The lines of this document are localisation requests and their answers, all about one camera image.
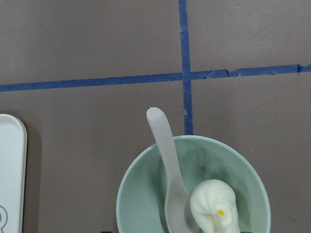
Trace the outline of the white ceramic spoon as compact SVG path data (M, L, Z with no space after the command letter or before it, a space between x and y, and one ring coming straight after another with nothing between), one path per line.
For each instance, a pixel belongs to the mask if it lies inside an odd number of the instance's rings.
M197 233L199 227L190 210L190 195L183 182L167 117L156 107L149 108L146 116L166 172L167 190L164 211L168 230L171 233Z

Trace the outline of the white steamed bun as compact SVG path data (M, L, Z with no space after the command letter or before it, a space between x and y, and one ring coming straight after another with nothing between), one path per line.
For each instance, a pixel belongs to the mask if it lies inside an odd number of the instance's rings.
M205 233L239 233L239 216L233 189L221 180L201 182L190 197L192 215Z

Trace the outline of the light green bowl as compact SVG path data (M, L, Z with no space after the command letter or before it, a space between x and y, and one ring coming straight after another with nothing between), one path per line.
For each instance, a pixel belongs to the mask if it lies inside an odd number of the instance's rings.
M217 140L183 135L174 138L180 170L189 193L202 181L218 179L236 194L243 233L268 233L271 209L259 175L230 146ZM166 173L156 145L143 151L126 171L116 204L121 233L166 233Z

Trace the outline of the white bear serving tray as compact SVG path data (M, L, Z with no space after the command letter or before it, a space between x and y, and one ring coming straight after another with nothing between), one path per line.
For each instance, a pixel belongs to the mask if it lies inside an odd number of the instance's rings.
M22 232L27 131L9 114L0 115L0 231Z

